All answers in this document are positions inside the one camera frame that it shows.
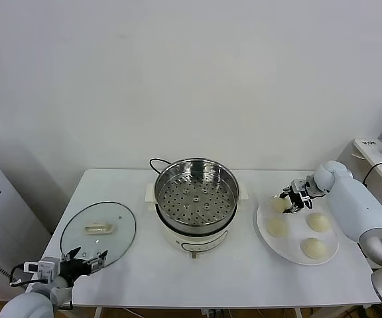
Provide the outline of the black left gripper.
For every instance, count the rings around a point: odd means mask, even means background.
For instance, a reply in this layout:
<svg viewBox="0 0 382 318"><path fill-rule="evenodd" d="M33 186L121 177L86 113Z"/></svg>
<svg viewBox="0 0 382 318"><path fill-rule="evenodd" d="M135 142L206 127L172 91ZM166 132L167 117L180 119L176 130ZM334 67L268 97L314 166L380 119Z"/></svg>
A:
<svg viewBox="0 0 382 318"><path fill-rule="evenodd" d="M73 286L74 282L80 276L89 276L92 271L99 271L105 265L107 257L106 250L102 253L98 253L96 257L89 259L87 262L84 262L80 259L74 259L80 249L80 247L77 247L66 254L62 254L59 276L65 279L69 286Z"/></svg>

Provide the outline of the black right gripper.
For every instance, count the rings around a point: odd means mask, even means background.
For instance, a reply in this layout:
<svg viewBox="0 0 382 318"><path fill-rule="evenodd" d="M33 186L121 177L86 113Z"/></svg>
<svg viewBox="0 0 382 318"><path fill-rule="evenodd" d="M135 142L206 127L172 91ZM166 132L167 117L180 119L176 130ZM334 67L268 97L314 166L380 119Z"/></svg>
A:
<svg viewBox="0 0 382 318"><path fill-rule="evenodd" d="M285 210L284 213L295 214L298 213L302 208L311 208L312 200L306 190L301 190L294 192L291 187L286 187L279 194L280 198L284 198Z"/></svg>

